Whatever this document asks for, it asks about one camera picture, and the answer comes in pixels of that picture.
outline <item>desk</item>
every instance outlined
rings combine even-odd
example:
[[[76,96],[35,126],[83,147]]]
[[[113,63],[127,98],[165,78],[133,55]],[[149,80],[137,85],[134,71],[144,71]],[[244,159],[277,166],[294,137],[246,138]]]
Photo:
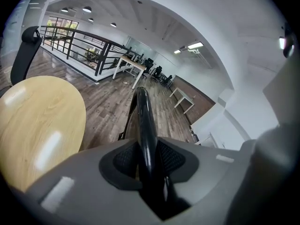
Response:
[[[192,104],[187,110],[184,111],[183,114],[186,114],[186,113],[187,113],[187,112],[195,105],[195,103],[193,102],[193,100],[192,100],[187,94],[185,94],[185,92],[181,91],[179,88],[176,88],[176,89],[174,90],[174,92],[170,95],[170,97],[171,97],[176,91],[178,91],[178,92],[181,93],[182,98],[178,101],[178,103],[174,106],[174,108],[177,107],[177,106],[179,105],[179,103],[181,103],[181,102],[183,101],[183,99],[186,99],[187,101],[189,101],[189,102]]]
[[[79,151],[85,105],[67,81],[38,76],[0,99],[0,167],[6,181],[25,191],[47,171]]]
[[[137,76],[137,78],[136,78],[136,80],[135,80],[135,83],[134,83],[133,86],[132,86],[132,89],[134,89],[134,88],[135,88],[135,85],[137,84],[137,82],[139,81],[140,77],[142,76],[143,71],[146,70],[146,67],[144,67],[144,66],[142,66],[142,65],[140,65],[140,64],[138,64],[138,63],[136,63],[136,62],[133,62],[132,60],[130,60],[129,58],[127,58],[127,57],[125,57],[125,56],[122,56],[122,57],[120,57],[120,60],[119,60],[119,62],[118,62],[118,65],[117,65],[117,67],[116,67],[116,69],[115,69],[115,71],[114,71],[114,74],[113,74],[113,76],[112,76],[112,79],[115,78],[115,76],[116,76],[116,74],[117,74],[117,72],[118,72],[118,69],[119,69],[120,64],[121,64],[122,61],[125,61],[125,62],[126,62],[126,65],[125,65],[124,67],[126,67],[127,64],[131,64],[132,66],[134,66],[134,67],[136,67],[136,68],[138,68],[138,69],[140,70],[140,73],[139,73],[139,75]]]

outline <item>wooden floor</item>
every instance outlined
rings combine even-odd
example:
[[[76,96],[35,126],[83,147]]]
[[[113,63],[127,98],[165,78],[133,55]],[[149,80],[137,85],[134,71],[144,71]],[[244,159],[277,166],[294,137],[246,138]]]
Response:
[[[8,85],[3,71],[14,62],[15,55],[0,60],[0,89]],[[81,93],[86,106],[86,128],[80,150],[97,147],[118,140],[123,132],[131,99],[134,78],[128,73],[118,73],[98,85],[74,71],[42,48],[37,52],[27,74],[27,78],[39,75],[60,77],[73,84]],[[155,83],[150,78],[140,79],[137,86],[143,86],[149,93],[158,136],[166,136],[181,141],[195,143],[188,121],[178,106],[171,91]]]

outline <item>white table leg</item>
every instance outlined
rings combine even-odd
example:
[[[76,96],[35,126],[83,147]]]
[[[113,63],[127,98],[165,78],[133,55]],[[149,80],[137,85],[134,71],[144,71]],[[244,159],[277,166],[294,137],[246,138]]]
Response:
[[[143,70],[140,71],[139,75],[137,76],[136,80],[135,80],[135,83],[133,84],[132,86],[132,89],[135,88],[135,85],[137,84],[137,82],[139,81],[140,77],[142,76],[143,74]]]
[[[193,106],[194,104],[192,104],[183,114],[186,114]]]
[[[125,64],[123,72],[125,72],[127,65],[128,65],[128,62]]]
[[[116,74],[117,74],[117,71],[118,71],[118,69],[119,69],[119,67],[120,67],[121,61],[123,61],[123,59],[120,58],[120,60],[119,60],[119,62],[118,62],[118,65],[117,65],[117,67],[116,67],[116,69],[115,69],[115,71],[114,71],[114,74],[113,74],[113,76],[112,76],[112,79],[115,78],[115,76],[116,76]]]
[[[184,99],[184,97],[182,97],[182,98],[178,101],[178,103],[174,106],[174,108],[177,107],[177,106],[179,105],[179,103],[181,103],[181,102],[183,101],[183,99]]]
[[[176,92],[176,90],[177,90],[177,88],[174,90],[174,92],[172,92],[172,94],[169,97],[171,97]]]

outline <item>wooden desk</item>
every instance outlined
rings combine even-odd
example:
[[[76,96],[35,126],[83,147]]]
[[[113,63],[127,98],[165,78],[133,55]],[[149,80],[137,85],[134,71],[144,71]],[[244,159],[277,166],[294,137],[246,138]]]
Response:
[[[41,175],[79,151],[85,105],[67,81],[38,76],[19,82],[0,99],[0,168],[25,191]]]
[[[179,88],[176,88],[176,89],[174,90],[174,92],[170,95],[170,97],[171,97],[176,91],[178,91],[178,92],[181,93],[182,98],[178,101],[178,103],[174,106],[174,108],[177,107],[177,106],[183,101],[183,99],[186,99],[187,101],[189,101],[189,102],[192,104],[187,110],[184,111],[183,114],[186,114],[186,113],[187,113],[187,112],[195,105],[195,103],[193,102],[193,100],[192,100],[187,94],[185,94],[184,91],[181,91]]]
[[[134,67],[136,67],[136,68],[138,68],[138,69],[140,70],[140,73],[139,73],[139,75],[137,76],[137,78],[136,78],[136,80],[135,80],[135,83],[134,83],[133,86],[132,86],[132,89],[134,89],[134,88],[135,88],[135,85],[137,84],[137,82],[139,81],[140,77],[142,76],[143,71],[146,70],[146,67],[144,67],[144,66],[142,66],[142,65],[140,65],[140,64],[138,64],[138,63],[136,63],[136,62],[133,62],[133,61],[130,60],[128,57],[122,56],[122,57],[120,57],[120,60],[119,60],[119,62],[118,62],[118,65],[117,65],[117,67],[116,67],[116,69],[115,69],[115,71],[114,71],[114,74],[113,74],[113,76],[112,76],[112,79],[115,78],[115,76],[116,76],[116,74],[117,74],[117,72],[118,72],[118,69],[119,69],[120,64],[121,64],[122,61],[125,61],[125,62],[126,62],[126,65],[127,65],[127,64],[131,64],[132,66],[134,66]]]

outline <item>white desk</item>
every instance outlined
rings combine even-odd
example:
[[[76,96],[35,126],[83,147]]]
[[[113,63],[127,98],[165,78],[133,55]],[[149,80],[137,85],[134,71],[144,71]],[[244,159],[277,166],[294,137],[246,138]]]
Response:
[[[134,67],[136,67],[136,68],[138,68],[138,69],[140,70],[140,73],[139,73],[139,75],[137,76],[137,78],[136,78],[136,80],[135,80],[135,83],[134,83],[133,86],[132,86],[132,89],[134,89],[134,88],[135,88],[135,85],[137,84],[137,82],[139,81],[140,77],[142,76],[143,71],[146,70],[146,67],[144,67],[144,66],[142,66],[142,65],[140,65],[140,64],[138,64],[138,63],[136,63],[136,62],[133,62],[133,61],[130,60],[128,57],[122,56],[122,57],[120,57],[120,60],[119,60],[119,62],[118,62],[118,65],[117,65],[117,67],[116,67],[116,69],[115,69],[115,71],[114,71],[114,74],[113,74],[113,76],[112,76],[112,79],[115,78],[115,76],[116,76],[116,74],[117,74],[117,72],[118,72],[118,69],[119,69],[120,64],[121,64],[122,61],[125,61],[125,62],[126,62],[126,65],[124,66],[123,72],[125,71],[127,64],[131,64],[132,66],[134,66]]]
[[[186,111],[184,111],[183,114],[186,114],[186,113],[187,113],[187,112],[195,105],[195,103],[193,102],[193,100],[192,100],[187,94],[185,94],[185,92],[181,91],[179,88],[176,88],[176,89],[174,90],[174,92],[170,95],[170,97],[171,97],[176,91],[178,91],[178,92],[181,93],[182,98],[178,101],[178,103],[174,106],[174,108],[177,107],[177,106],[179,105],[179,103],[181,103],[181,102],[183,101],[183,99],[186,99],[187,101],[189,101],[189,102],[192,104]]]

